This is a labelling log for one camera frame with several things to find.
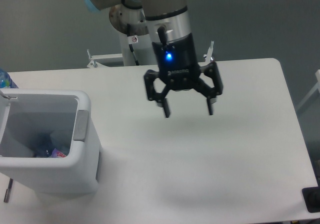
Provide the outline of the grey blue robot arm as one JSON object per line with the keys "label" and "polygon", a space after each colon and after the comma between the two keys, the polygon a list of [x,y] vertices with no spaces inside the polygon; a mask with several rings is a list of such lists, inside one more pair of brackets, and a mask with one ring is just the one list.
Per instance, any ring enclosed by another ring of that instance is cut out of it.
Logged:
{"label": "grey blue robot arm", "polygon": [[159,70],[148,70],[144,83],[148,100],[163,108],[166,117],[170,109],[169,91],[194,89],[207,101],[208,112],[223,92],[223,83],[216,62],[205,66],[197,61],[190,26],[187,0],[84,0],[91,10],[100,11],[116,5],[128,11],[142,11],[138,22],[150,36]]}

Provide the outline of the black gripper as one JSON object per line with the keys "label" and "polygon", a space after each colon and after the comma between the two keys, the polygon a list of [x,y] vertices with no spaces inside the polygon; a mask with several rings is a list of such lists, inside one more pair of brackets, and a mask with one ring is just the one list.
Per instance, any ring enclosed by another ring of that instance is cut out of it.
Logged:
{"label": "black gripper", "polygon": [[[152,43],[159,72],[151,69],[146,71],[143,76],[145,90],[147,99],[155,101],[163,109],[166,118],[171,114],[166,98],[170,87],[174,91],[188,90],[193,89],[196,84],[196,91],[206,98],[209,115],[213,115],[214,103],[223,93],[224,85],[217,63],[211,61],[200,67],[193,40],[193,35],[190,33],[166,46],[159,42]],[[201,78],[201,75],[210,79],[210,85]],[[160,93],[156,92],[154,87],[154,81],[158,78],[165,83]]]}

